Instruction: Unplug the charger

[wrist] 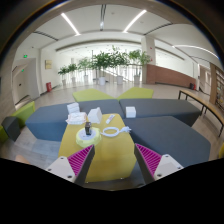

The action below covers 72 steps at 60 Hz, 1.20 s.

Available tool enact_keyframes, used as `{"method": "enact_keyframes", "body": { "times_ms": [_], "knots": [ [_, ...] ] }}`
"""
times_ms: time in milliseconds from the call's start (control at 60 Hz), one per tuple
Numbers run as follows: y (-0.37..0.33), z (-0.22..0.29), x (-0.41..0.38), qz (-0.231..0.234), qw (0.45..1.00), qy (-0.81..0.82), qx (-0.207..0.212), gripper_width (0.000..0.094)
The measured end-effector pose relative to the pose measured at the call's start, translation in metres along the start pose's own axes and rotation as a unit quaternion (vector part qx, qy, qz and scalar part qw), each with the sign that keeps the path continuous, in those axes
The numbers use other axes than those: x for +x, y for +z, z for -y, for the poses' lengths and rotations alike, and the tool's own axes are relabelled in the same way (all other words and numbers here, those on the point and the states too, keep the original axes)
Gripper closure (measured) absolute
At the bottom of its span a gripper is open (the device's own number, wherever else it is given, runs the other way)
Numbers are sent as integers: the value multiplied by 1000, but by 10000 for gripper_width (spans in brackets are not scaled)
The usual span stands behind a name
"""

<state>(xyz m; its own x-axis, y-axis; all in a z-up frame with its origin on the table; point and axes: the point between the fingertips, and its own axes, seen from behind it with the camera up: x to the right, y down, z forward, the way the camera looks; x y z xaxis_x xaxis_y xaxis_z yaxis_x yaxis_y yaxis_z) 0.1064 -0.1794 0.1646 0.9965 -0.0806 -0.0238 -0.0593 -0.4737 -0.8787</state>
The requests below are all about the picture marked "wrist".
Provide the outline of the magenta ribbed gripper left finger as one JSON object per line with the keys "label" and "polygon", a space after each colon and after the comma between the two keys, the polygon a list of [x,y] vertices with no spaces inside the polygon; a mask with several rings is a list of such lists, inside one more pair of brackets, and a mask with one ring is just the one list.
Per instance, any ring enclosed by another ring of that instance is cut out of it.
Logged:
{"label": "magenta ribbed gripper left finger", "polygon": [[94,155],[95,147],[90,145],[69,157],[60,156],[47,168],[47,171],[83,186]]}

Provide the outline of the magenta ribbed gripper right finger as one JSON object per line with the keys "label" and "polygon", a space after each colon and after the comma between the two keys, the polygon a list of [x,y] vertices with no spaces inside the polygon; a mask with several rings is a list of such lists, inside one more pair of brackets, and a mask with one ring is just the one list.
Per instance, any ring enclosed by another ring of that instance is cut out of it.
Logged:
{"label": "magenta ribbed gripper right finger", "polygon": [[183,166],[169,154],[160,155],[140,144],[135,144],[134,154],[146,184],[183,169]]}

